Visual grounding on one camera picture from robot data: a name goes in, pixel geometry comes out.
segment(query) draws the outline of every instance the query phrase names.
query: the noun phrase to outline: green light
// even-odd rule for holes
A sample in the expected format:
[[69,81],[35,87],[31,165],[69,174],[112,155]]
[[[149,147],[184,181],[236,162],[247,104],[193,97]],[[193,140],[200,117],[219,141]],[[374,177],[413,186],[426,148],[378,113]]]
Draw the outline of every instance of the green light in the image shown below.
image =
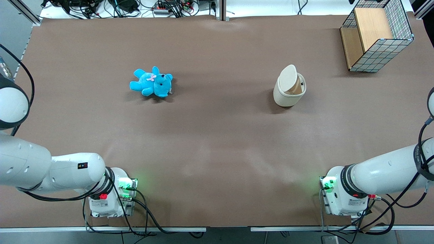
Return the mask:
[[333,185],[332,184],[330,184],[330,183],[325,183],[324,184],[324,190],[326,191],[326,192],[332,192],[333,191]]
[[131,186],[132,180],[127,177],[119,178],[119,187],[128,188]]

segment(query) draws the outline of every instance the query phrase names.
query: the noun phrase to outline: wire grid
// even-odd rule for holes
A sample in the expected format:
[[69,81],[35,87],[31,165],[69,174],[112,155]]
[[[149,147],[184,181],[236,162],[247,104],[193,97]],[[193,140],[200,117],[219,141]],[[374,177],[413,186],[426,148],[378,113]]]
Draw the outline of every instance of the wire grid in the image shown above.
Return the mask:
[[394,39],[414,39],[401,0],[390,0],[385,11]]
[[375,73],[411,42],[412,40],[377,40],[351,67],[350,71]]
[[[359,0],[354,8],[384,8],[386,4],[390,0],[382,0],[381,2],[377,2],[375,0]],[[354,8],[351,11],[350,15],[348,15],[347,19],[342,24],[342,28],[356,28],[357,23],[354,16]]]

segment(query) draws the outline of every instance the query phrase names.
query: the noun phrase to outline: wooden board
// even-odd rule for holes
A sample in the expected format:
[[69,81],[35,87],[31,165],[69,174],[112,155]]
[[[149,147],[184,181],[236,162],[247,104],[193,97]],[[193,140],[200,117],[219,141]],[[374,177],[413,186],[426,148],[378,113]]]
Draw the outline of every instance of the wooden board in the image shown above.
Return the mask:
[[363,55],[362,43],[357,28],[341,28],[342,43],[348,69]]
[[354,15],[364,52],[378,39],[393,39],[384,8],[355,8]]

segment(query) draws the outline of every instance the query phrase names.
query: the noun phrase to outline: beige trash can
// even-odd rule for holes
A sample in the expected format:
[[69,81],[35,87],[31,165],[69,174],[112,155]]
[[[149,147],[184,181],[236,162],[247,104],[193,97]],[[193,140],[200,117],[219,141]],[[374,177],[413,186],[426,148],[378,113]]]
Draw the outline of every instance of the beige trash can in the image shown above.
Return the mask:
[[282,70],[273,90],[274,101],[282,107],[294,106],[306,92],[306,81],[294,65]]

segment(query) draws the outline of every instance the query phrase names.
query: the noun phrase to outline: metal frame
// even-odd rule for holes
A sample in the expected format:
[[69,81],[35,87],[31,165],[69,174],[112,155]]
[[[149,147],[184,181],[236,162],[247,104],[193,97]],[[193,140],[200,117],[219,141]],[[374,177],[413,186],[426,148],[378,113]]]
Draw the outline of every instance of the metal frame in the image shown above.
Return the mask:
[[8,0],[24,17],[26,17],[34,25],[39,26],[41,19],[21,0]]
[[[250,231],[334,231],[343,226],[288,226],[288,227],[250,227]],[[356,226],[349,226],[346,230],[355,230]],[[387,226],[374,226],[370,230],[383,231]],[[394,225],[392,230],[395,231],[434,231],[434,225]]]
[[434,0],[427,0],[414,12],[416,19],[421,20],[431,9],[434,8]]
[[391,28],[392,39],[378,39],[349,69],[349,71],[354,72],[375,73],[383,68],[384,65],[392,60],[405,47],[410,45],[414,40],[414,35],[401,0],[387,0],[382,2],[359,0],[341,28],[357,27],[354,14],[354,9],[356,8],[384,8]]
[[218,8],[219,8],[218,20],[229,21],[229,17],[226,16],[226,0],[219,0]]
[[[128,227],[93,227],[96,231],[129,231]],[[206,232],[206,227],[164,227],[165,231],[170,232]],[[145,231],[145,228],[133,228],[134,231]],[[58,231],[89,231],[86,227],[42,227],[42,228],[0,228],[0,233],[19,233],[19,232],[58,232]],[[159,232],[158,228],[148,227],[147,231]]]

